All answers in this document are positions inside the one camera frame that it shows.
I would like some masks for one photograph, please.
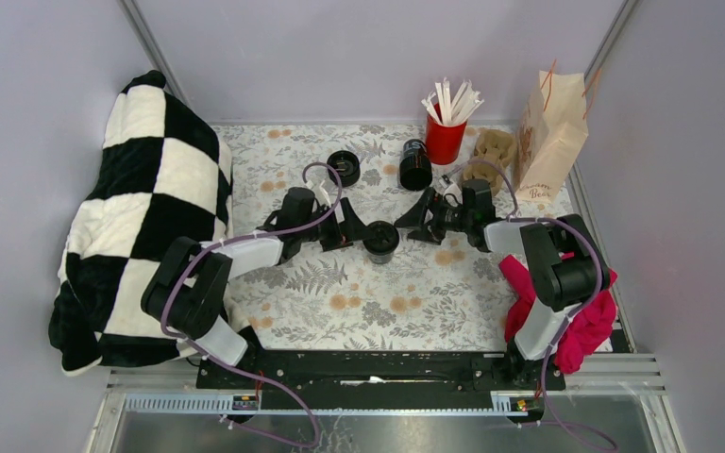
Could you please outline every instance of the white straw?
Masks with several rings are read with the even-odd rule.
[[[462,84],[460,84],[460,88],[457,90],[457,94],[454,95],[454,101],[451,102],[451,117],[454,118],[454,115],[456,115],[460,111],[460,107],[463,104],[464,97],[468,95],[468,88],[470,88],[471,82],[470,81],[463,81]]]
[[[443,113],[443,119],[448,126],[451,122],[451,89],[448,79],[445,77],[443,77],[443,101],[446,103],[446,111]]]
[[[421,104],[427,109],[427,114],[435,123],[441,126],[459,126],[466,121],[482,105],[480,92],[475,92],[470,80],[464,80],[460,88],[451,97],[451,87],[446,77],[442,82],[435,82],[435,91],[431,92]],[[437,109],[432,99],[437,96]]]
[[[426,99],[421,99],[421,104],[424,105],[424,107],[427,108],[427,113],[432,117],[432,119],[437,123],[438,125],[441,124],[440,119],[437,117],[437,113],[435,113],[435,106]]]

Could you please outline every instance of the floral tablecloth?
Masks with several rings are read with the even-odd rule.
[[[423,138],[421,126],[216,126],[232,150],[234,231],[262,225],[280,207],[288,188],[302,186],[301,170],[347,149],[359,158],[362,177],[344,190],[360,218],[394,222],[420,193],[400,189],[401,147]],[[465,131],[455,164],[434,166],[436,176],[468,159],[484,128]],[[308,178],[326,180],[326,171]],[[497,213],[512,202],[506,189],[494,201]],[[554,204],[522,203],[520,214],[560,216],[572,211],[564,187]],[[401,243],[393,260],[377,265],[361,243],[323,253],[305,243],[301,253],[274,268],[230,281],[232,299],[249,316],[268,348],[504,350],[504,323],[516,296],[497,268],[504,255],[481,253],[462,233],[442,245]]]

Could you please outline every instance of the gray wall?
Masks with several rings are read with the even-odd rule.
[[[725,451],[725,2],[644,2],[579,159],[632,329],[690,452]]]
[[[473,79],[479,118],[517,118],[538,69],[587,68],[622,2],[137,3],[198,114],[275,123],[426,118],[443,76]]]
[[[80,451],[104,370],[67,378],[46,326],[115,95],[150,63],[112,0],[0,1],[0,452]]]

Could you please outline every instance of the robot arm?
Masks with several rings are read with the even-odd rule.
[[[292,188],[285,195],[282,208],[275,210],[252,236],[306,225],[324,215],[329,206],[329,199],[321,187],[315,192],[307,188]],[[338,222],[338,215],[342,215],[341,222]],[[168,314],[168,325],[185,334],[211,356],[230,365],[237,364],[246,351],[247,343],[220,316],[224,307],[224,291],[230,279],[289,260],[301,250],[303,242],[318,241],[324,251],[329,251],[348,247],[354,241],[364,241],[369,237],[371,233],[351,208],[348,199],[342,198],[337,211],[312,228],[223,245],[195,266],[193,276],[197,277],[192,286],[183,285],[179,289]],[[161,320],[177,280],[202,251],[202,245],[189,238],[178,238],[168,248],[143,293],[141,309],[146,314]]]
[[[285,195],[281,209],[274,211],[259,231],[284,230],[317,219],[329,209],[327,204],[321,203],[327,203],[321,198],[321,192],[292,188]],[[587,250],[564,228],[546,223],[505,222],[496,217],[486,181],[466,181],[462,196],[462,203],[452,205],[428,188],[395,225],[411,229],[409,239],[440,243],[447,231],[461,231],[468,242],[482,252],[526,256],[537,303],[533,304],[524,326],[508,343],[505,362],[509,366],[502,374],[516,383],[531,381],[536,378],[536,368],[566,316],[593,292],[597,269]],[[370,237],[367,227],[346,198],[340,202],[341,222],[336,213],[319,225],[297,233],[249,239],[214,250],[195,267],[197,279],[193,286],[183,286],[177,294],[168,318],[170,327],[186,334],[211,355],[236,364],[245,352],[246,342],[220,317],[227,281],[289,260],[300,251],[303,242],[319,242],[325,251],[329,251]],[[557,220],[579,231],[593,245],[579,215],[567,215]],[[171,245],[143,294],[141,307],[144,312],[158,320],[161,318],[177,279],[201,249],[201,244],[187,238],[179,238]],[[573,253],[573,257],[562,260],[563,253]],[[601,256],[598,258],[602,286],[606,287],[609,282],[607,266]]]
[[[610,281],[609,270],[579,214],[556,220],[581,233],[593,246],[600,263],[598,270],[588,251],[565,227],[543,222],[508,222],[496,217],[486,181],[465,181],[462,196],[462,203],[452,204],[447,195],[427,188],[395,225],[411,230],[408,239],[441,243],[447,231],[461,231],[468,243],[481,252],[526,257],[537,299],[526,323],[508,343],[509,366],[502,371],[512,381],[529,381],[533,377],[528,375],[536,376],[535,368],[565,318],[593,292],[596,272],[602,273],[603,290]],[[572,256],[563,260],[563,254]]]

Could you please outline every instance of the checkered blanket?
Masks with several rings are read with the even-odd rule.
[[[175,238],[231,236],[231,153],[164,86],[151,71],[118,95],[98,180],[65,243],[48,335],[68,375],[193,353],[140,301]]]

